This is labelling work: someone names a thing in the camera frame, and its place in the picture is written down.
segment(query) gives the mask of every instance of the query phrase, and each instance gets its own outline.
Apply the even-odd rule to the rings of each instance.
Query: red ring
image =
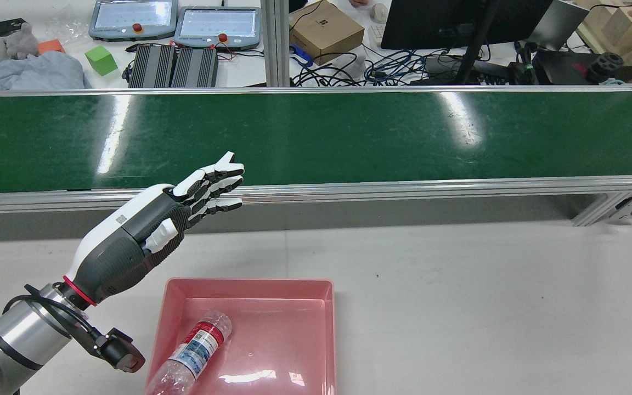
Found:
[[[65,282],[70,285],[70,287],[75,290],[75,292],[77,292],[78,295],[80,295],[84,300],[86,300],[87,303],[96,306],[96,303],[94,303],[94,300],[91,300],[87,295],[84,294],[84,292],[80,291],[80,288],[78,288],[75,284],[72,283],[72,281],[70,281],[70,278],[67,278],[67,275],[63,275],[63,280],[65,280]]]

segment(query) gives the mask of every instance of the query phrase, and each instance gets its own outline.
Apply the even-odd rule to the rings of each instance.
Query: pink tray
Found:
[[[165,289],[148,380],[209,310],[233,322],[192,394],[336,393],[328,280],[173,278]]]

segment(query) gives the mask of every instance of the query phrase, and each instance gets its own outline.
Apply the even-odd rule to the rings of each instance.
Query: computer monitor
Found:
[[[392,0],[384,49],[467,47],[489,0]],[[525,40],[552,0],[501,0],[484,43]]]

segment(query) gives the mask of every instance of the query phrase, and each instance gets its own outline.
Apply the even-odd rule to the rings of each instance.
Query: conveyor belt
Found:
[[[0,193],[174,183],[226,150],[256,189],[632,177],[631,89],[256,92],[0,97]]]

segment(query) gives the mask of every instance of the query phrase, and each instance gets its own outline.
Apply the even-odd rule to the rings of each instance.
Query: stuffed toy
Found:
[[[24,22],[21,30],[3,38],[7,55],[13,59],[25,59],[28,55],[38,56],[38,40],[33,36],[33,26]]]

